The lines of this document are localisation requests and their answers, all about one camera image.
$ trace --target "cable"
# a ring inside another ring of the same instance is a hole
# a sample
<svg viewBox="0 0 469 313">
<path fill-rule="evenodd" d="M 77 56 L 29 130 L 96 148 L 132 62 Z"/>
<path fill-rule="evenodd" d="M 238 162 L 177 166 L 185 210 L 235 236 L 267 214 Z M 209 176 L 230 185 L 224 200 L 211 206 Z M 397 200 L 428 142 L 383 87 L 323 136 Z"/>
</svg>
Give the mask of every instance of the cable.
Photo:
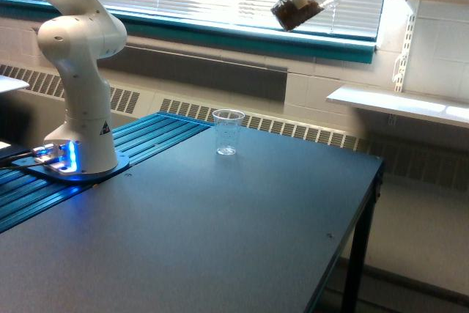
<svg viewBox="0 0 469 313">
<path fill-rule="evenodd" d="M 17 161 L 18 159 L 26 158 L 26 157 L 32 157 L 33 152 L 26 152 L 26 153 L 21 153 L 17 155 L 11 155 L 10 157 L 2 158 L 0 159 L 0 163 L 11 163 L 12 161 Z"/>
<path fill-rule="evenodd" d="M 21 169 L 27 169 L 27 168 L 32 168 L 34 166 L 42 166 L 42 165 L 49 165 L 49 164 L 54 164 L 57 163 L 59 158 L 54 158 L 50 159 L 49 161 L 44 161 L 42 163 L 36 163 L 36 164 L 27 164 L 27 165 L 19 165 L 19 166 L 3 166 L 0 168 L 1 170 L 21 170 Z"/>
</svg>

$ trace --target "connector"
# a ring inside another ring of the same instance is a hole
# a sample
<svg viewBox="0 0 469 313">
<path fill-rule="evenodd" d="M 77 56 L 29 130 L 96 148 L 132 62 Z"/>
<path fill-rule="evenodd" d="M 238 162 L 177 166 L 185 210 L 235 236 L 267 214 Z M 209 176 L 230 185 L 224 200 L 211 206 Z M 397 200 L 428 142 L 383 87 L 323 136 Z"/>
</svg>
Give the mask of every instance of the connector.
<svg viewBox="0 0 469 313">
<path fill-rule="evenodd" d="M 40 147 L 32 149 L 32 155 L 34 157 L 42 157 L 44 155 L 49 155 L 57 150 L 57 146 L 53 143 L 45 144 Z"/>
</svg>

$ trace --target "clear plastic cup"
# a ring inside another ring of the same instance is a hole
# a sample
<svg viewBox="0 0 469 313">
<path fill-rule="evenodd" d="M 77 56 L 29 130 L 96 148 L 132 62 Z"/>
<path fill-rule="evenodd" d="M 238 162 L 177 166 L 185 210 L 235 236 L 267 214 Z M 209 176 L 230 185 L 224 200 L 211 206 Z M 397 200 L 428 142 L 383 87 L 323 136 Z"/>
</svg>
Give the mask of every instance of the clear plastic cup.
<svg viewBox="0 0 469 313">
<path fill-rule="evenodd" d="M 213 112 L 217 153 L 234 155 L 240 135 L 244 113 L 238 110 L 220 109 Z"/>
</svg>

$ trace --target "warning label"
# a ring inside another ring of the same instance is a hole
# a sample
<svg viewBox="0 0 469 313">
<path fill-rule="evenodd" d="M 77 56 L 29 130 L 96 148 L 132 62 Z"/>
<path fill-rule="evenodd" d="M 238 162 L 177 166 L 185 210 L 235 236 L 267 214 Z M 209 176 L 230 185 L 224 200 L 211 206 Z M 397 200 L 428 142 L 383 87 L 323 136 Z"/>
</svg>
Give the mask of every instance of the warning label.
<svg viewBox="0 0 469 313">
<path fill-rule="evenodd" d="M 103 128 L 101 129 L 100 135 L 106 135 L 107 133 L 111 132 L 111 129 L 109 128 L 108 122 L 105 121 Z"/>
</svg>

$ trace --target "blue light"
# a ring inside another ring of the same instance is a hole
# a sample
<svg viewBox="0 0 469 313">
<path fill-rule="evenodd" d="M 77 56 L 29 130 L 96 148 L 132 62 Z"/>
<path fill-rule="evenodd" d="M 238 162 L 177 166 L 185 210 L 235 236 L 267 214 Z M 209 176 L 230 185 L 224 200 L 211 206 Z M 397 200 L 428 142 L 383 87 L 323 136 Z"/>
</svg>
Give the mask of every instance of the blue light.
<svg viewBox="0 0 469 313">
<path fill-rule="evenodd" d="M 78 167 L 76 162 L 75 144 L 72 141 L 68 142 L 68 154 L 70 159 L 70 171 L 76 172 Z"/>
</svg>

